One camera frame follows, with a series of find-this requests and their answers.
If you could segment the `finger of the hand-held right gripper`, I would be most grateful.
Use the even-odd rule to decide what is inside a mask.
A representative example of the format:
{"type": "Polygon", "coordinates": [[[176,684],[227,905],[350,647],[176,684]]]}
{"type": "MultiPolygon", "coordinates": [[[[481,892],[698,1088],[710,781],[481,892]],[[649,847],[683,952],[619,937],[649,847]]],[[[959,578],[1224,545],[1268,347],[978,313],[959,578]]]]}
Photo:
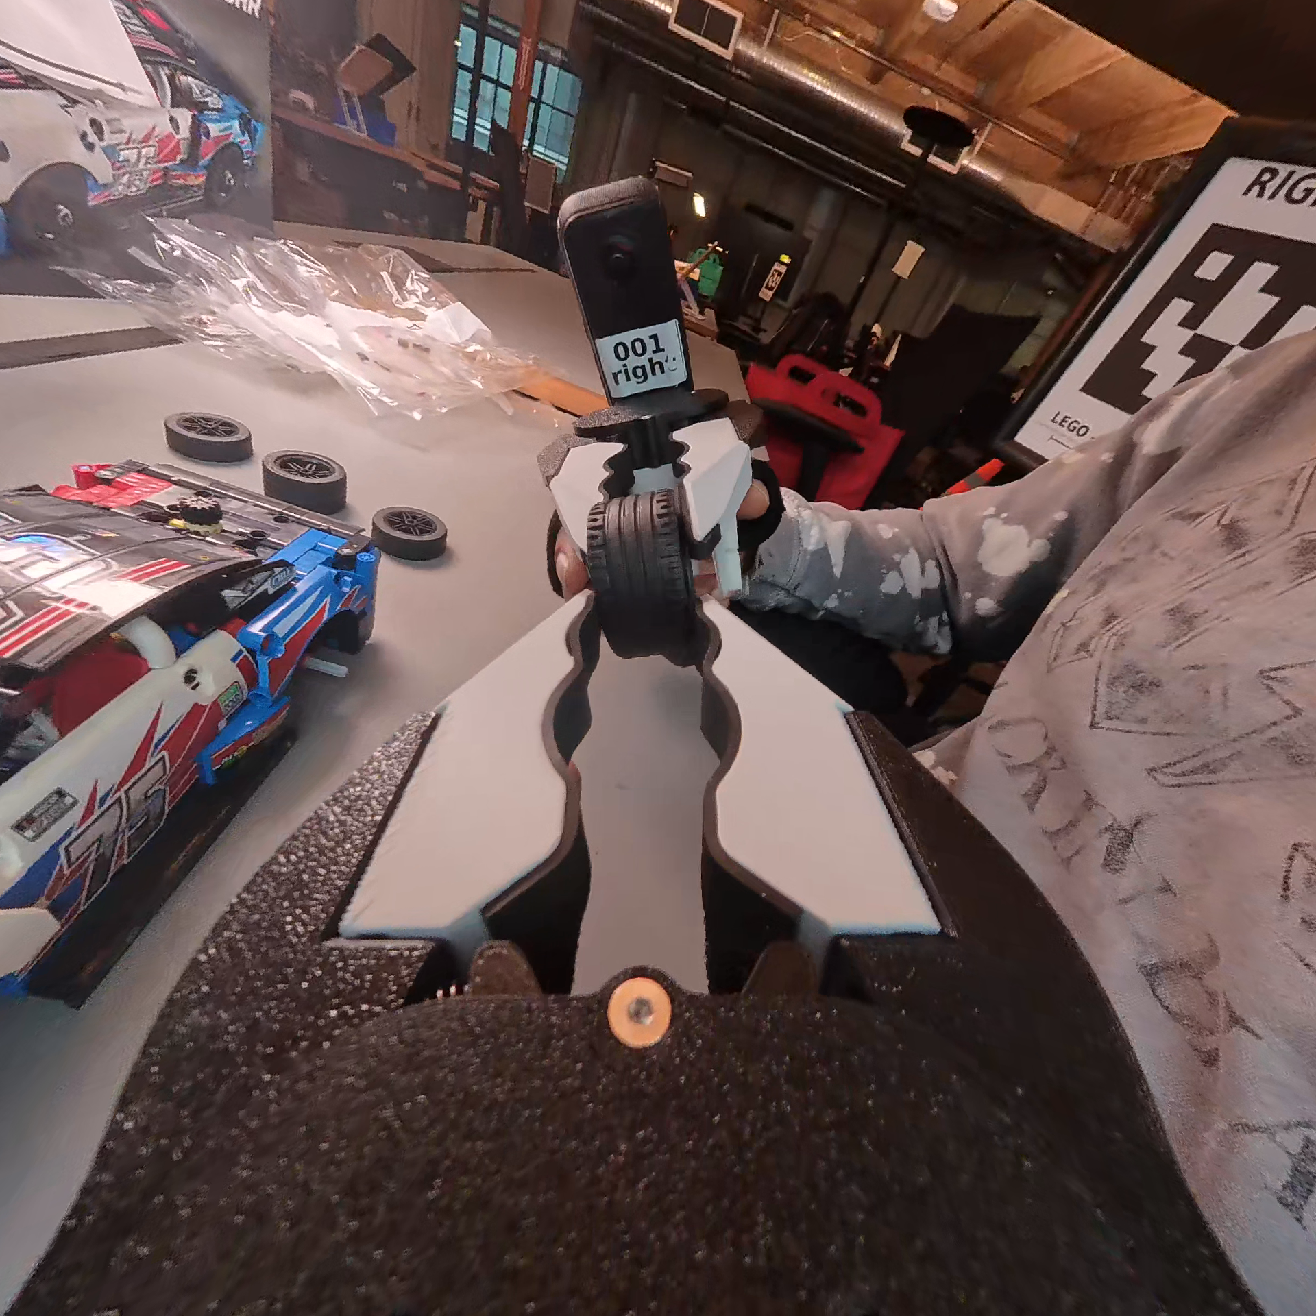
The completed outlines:
{"type": "Polygon", "coordinates": [[[751,451],[732,420],[674,432],[683,548],[692,564],[739,554],[739,508],[751,483],[751,451]]]}
{"type": "Polygon", "coordinates": [[[551,497],[562,530],[574,548],[585,548],[590,508],[632,492],[632,453],[626,444],[555,440],[551,444],[551,497]]]}

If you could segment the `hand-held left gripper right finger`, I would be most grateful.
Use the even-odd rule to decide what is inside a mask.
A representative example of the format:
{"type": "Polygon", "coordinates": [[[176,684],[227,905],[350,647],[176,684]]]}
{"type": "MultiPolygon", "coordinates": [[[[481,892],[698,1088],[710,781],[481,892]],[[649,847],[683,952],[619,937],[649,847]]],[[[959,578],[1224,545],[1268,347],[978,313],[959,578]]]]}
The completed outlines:
{"type": "Polygon", "coordinates": [[[863,753],[866,722],[720,603],[698,606],[701,899],[711,995],[769,944],[824,969],[836,938],[938,937],[941,922],[863,753]]]}

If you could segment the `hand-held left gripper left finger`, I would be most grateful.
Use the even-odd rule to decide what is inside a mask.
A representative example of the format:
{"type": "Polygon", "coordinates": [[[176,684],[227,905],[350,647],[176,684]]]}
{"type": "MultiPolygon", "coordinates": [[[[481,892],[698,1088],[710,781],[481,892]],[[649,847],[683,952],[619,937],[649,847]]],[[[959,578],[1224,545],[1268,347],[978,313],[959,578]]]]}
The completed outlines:
{"type": "Polygon", "coordinates": [[[437,709],[340,910],[340,940],[437,948],[468,976],[515,944],[545,995],[569,995],[589,902],[574,754],[600,658],[580,594],[437,709]]]}

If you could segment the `black toy wheel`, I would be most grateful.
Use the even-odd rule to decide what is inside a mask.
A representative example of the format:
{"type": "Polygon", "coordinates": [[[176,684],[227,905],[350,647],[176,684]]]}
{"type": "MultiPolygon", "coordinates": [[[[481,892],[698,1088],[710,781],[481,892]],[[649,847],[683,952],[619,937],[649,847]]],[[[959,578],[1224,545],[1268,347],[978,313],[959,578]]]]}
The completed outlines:
{"type": "Polygon", "coordinates": [[[675,491],[597,501],[584,561],[602,636],[619,660],[696,666],[702,631],[675,491]]]}
{"type": "Polygon", "coordinates": [[[416,507],[386,507],[371,517],[371,542],[400,562],[434,562],[447,551],[447,526],[416,507]]]}
{"type": "Polygon", "coordinates": [[[264,497],[302,511],[336,517],[349,501],[347,471],[320,453],[279,451],[262,457],[264,497]]]}
{"type": "Polygon", "coordinates": [[[185,460],[234,467],[254,455],[247,425],[223,414],[176,413],[164,420],[166,446],[185,460]]]}

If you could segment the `blue white toy race car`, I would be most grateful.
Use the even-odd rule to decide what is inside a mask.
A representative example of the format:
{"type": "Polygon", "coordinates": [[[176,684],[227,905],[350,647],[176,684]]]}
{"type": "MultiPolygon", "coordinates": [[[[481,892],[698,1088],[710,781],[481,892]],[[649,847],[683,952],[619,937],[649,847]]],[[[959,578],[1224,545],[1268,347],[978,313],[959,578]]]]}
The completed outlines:
{"type": "Polygon", "coordinates": [[[82,1006],[371,638],[371,534],[169,467],[1,492],[1,996],[82,1006]]]}

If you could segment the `person's right forearm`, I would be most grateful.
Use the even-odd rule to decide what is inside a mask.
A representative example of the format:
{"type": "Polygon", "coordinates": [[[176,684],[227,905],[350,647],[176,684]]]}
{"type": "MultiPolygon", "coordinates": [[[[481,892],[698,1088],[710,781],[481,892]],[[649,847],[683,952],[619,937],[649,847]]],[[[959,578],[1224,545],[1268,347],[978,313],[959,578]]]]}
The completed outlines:
{"type": "Polygon", "coordinates": [[[751,554],[743,603],[836,620],[891,649],[998,660],[1143,492],[1128,444],[919,511],[851,514],[786,491],[777,530],[751,554]]]}

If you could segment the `grey desk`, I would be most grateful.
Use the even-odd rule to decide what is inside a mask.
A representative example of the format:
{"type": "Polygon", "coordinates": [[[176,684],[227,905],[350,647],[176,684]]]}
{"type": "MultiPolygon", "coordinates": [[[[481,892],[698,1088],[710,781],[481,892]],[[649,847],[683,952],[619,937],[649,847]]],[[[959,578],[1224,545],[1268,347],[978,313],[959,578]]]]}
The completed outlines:
{"type": "MultiPolygon", "coordinates": [[[[431,564],[382,562],[371,645],[344,678],[299,678],[294,745],[89,1004],[1,1000],[1,1307],[42,1259],[161,1006],[231,900],[409,716],[556,606],[534,457],[559,416],[526,401],[378,420],[325,377],[194,342],[51,358],[1,370],[1,486],[56,486],[82,462],[169,462],[161,422],[184,411],[239,420],[260,455],[337,460],[349,521],[418,507],[447,525],[450,545],[431,564]]],[[[589,697],[580,773],[593,875],[572,987],[653,967],[705,993],[701,802],[716,756],[701,737],[698,675],[602,649],[589,697]]]]}

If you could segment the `person's right hand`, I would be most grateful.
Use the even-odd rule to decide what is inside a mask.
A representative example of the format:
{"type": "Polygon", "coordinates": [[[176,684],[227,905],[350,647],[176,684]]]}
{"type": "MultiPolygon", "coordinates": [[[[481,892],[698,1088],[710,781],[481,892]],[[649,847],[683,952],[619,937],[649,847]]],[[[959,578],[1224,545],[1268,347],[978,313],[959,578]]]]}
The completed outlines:
{"type": "MultiPolygon", "coordinates": [[[[761,479],[753,479],[747,486],[747,496],[743,497],[743,501],[735,511],[739,521],[743,526],[747,526],[747,529],[739,530],[739,547],[743,551],[741,554],[743,568],[747,568],[747,564],[751,562],[751,555],[753,555],[753,551],[749,551],[749,537],[751,537],[751,534],[756,534],[764,526],[764,521],[769,519],[769,511],[772,511],[772,492],[761,479]]],[[[564,530],[564,526],[559,525],[556,517],[553,517],[553,521],[551,521],[549,567],[551,567],[551,578],[555,583],[555,590],[562,594],[564,600],[571,600],[578,594],[589,590],[585,564],[584,564],[580,551],[574,548],[571,536],[564,530]]],[[[716,568],[702,567],[696,571],[696,591],[701,596],[706,596],[706,594],[724,596],[716,584],[716,568]]]]}

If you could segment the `white air vent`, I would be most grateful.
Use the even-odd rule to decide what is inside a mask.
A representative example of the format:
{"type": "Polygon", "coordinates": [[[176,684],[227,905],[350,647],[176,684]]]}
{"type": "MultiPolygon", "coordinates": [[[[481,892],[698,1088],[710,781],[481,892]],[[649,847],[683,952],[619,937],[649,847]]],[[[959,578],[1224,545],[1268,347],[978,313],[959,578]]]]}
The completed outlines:
{"type": "Polygon", "coordinates": [[[672,2],[667,29],[705,55],[732,60],[743,28],[743,11],[730,2],[672,2]]]}

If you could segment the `clear plastic bag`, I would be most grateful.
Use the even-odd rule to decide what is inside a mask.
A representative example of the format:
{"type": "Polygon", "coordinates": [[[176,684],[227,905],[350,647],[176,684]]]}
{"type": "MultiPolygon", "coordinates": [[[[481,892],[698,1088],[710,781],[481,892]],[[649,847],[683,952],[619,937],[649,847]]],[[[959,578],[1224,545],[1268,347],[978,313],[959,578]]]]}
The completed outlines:
{"type": "Polygon", "coordinates": [[[148,228],[126,256],[82,249],[56,270],[223,358],[331,378],[376,416],[434,420],[538,377],[402,249],[185,220],[148,228]]]}

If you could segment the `person's bleached grey sweatshirt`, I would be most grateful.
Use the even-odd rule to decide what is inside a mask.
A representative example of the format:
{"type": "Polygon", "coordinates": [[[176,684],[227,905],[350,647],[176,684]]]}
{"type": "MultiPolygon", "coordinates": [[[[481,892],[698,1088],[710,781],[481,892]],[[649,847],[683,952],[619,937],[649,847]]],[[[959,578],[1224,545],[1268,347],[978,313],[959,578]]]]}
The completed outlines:
{"type": "Polygon", "coordinates": [[[1262,1310],[1314,1314],[1314,332],[921,517],[1004,660],[923,764],[1077,938],[1262,1310]]]}

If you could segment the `framed black white marker sign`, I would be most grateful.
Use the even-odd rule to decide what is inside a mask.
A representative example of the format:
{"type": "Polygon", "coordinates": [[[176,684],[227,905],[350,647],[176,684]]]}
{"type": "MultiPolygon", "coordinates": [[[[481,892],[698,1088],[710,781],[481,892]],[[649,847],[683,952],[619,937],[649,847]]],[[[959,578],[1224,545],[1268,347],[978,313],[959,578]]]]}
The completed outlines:
{"type": "Polygon", "coordinates": [[[1025,388],[994,451],[1035,469],[1311,329],[1314,123],[1228,120],[1025,388]]]}

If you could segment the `black toy set box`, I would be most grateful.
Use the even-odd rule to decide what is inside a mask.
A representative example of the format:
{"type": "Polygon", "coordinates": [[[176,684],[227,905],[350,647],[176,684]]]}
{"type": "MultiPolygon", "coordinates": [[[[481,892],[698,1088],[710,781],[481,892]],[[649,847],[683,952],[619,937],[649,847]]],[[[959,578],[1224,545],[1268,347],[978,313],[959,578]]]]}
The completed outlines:
{"type": "Polygon", "coordinates": [[[1,2],[1,264],[272,224],[267,2],[1,2]]]}

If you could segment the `silver air duct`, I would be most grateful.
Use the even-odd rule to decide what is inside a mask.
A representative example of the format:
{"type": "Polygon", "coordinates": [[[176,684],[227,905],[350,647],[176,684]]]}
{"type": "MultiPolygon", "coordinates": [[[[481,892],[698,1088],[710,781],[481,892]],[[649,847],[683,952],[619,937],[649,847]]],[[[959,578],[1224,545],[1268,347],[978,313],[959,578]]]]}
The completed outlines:
{"type": "MultiPolygon", "coordinates": [[[[816,115],[851,123],[867,136],[904,142],[909,136],[901,107],[884,102],[872,88],[848,81],[843,75],[789,49],[764,45],[753,36],[741,36],[732,53],[732,66],[761,88],[775,88],[816,115]]],[[[1077,206],[1095,210],[1095,200],[1077,197],[1058,186],[1058,178],[1034,178],[999,157],[998,145],[1008,132],[998,135],[996,123],[965,120],[970,143],[959,157],[959,176],[976,178],[988,189],[1006,192],[1025,206],[1077,206]]]]}

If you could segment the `black round disc mount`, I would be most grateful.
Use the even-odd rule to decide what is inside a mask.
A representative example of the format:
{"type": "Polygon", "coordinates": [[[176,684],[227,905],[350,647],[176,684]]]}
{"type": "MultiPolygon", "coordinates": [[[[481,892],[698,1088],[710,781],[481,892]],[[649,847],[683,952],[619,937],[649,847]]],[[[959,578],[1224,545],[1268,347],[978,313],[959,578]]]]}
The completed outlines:
{"type": "Polygon", "coordinates": [[[897,145],[936,171],[959,172],[961,162],[974,155],[976,132],[955,115],[931,105],[909,105],[901,113],[897,145]]]}

